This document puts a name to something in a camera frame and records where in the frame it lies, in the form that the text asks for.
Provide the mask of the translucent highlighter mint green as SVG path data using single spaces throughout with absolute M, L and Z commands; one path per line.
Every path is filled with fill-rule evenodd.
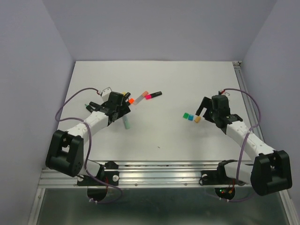
M 124 116 L 122 117 L 122 121 L 123 121 L 123 124 L 124 124 L 125 129 L 130 129 L 130 124 L 129 124 L 127 115 L 124 115 Z

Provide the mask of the orange yellow highlighter cap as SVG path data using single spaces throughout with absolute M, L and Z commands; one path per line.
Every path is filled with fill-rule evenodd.
M 200 117 L 200 116 L 196 116 L 194 121 L 195 121 L 196 123 L 198 123 L 200 120 L 201 120 L 201 117 Z

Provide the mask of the blue highlighter cap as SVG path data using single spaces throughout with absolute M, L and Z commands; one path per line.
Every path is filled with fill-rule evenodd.
M 188 120 L 192 121 L 193 119 L 194 119 L 194 116 L 190 114 L 190 115 L 188 116 Z

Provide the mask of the black highlighter blue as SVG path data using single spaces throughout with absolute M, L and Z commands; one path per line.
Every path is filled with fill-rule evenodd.
M 90 102 L 89 105 L 94 107 L 94 108 L 100 107 L 100 105 L 95 103 L 95 102 Z

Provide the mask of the green highlighter cap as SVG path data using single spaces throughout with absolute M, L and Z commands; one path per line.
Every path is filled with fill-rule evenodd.
M 185 112 L 183 115 L 183 118 L 187 119 L 188 117 L 189 117 L 189 114 Z

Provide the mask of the black highlighter pink cap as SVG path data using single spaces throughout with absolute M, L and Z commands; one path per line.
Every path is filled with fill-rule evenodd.
M 151 93 L 151 94 L 146 95 L 145 98 L 146 98 L 147 100 L 149 100 L 149 99 L 152 99 L 152 98 L 156 98 L 156 97 L 158 97 L 158 96 L 161 96 L 161 95 L 162 95 L 162 92 L 161 92 L 161 91 L 158 91 L 158 92 L 154 92 L 154 93 Z

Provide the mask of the black highlighter green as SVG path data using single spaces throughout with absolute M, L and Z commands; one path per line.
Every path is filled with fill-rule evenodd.
M 85 108 L 90 112 L 92 113 L 94 111 L 93 107 L 88 105 L 88 104 L 85 104 Z

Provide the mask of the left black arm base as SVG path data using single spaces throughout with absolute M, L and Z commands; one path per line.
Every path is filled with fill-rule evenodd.
M 113 161 L 99 164 L 88 161 L 77 175 L 77 186 L 87 188 L 87 197 L 91 203 L 108 204 L 119 200 L 123 190 L 119 187 L 119 165 Z

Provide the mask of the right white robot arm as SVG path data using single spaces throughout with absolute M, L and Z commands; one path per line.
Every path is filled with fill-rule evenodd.
M 256 194 L 264 196 L 290 189 L 293 185 L 290 158 L 284 151 L 268 146 L 250 128 L 243 119 L 232 114 L 228 97 L 215 95 L 204 97 L 196 115 L 205 111 L 205 120 L 214 123 L 226 136 L 233 139 L 251 159 L 250 164 L 239 160 L 223 160 L 216 170 L 202 170 L 199 184 L 230 185 L 231 189 L 217 189 L 220 198 L 231 200 L 235 195 L 234 186 L 249 184 Z

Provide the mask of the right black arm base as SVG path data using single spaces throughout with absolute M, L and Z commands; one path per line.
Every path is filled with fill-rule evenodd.
M 238 181 L 236 178 L 230 178 L 225 173 L 226 165 L 233 165 L 237 160 L 223 160 L 218 163 L 216 170 L 202 170 L 199 184 L 205 185 L 223 185 L 216 187 L 215 193 L 220 199 L 225 199 L 228 202 L 235 196 L 235 186 L 243 186 L 244 182 Z

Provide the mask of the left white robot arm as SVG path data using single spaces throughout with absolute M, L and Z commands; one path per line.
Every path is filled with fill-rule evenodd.
M 100 130 L 130 112 L 128 97 L 121 93 L 104 90 L 100 94 L 103 103 L 90 102 L 90 115 L 66 131 L 53 133 L 45 165 L 70 177 L 85 175 L 95 185 L 104 181 L 102 166 L 88 160 L 91 138 Z

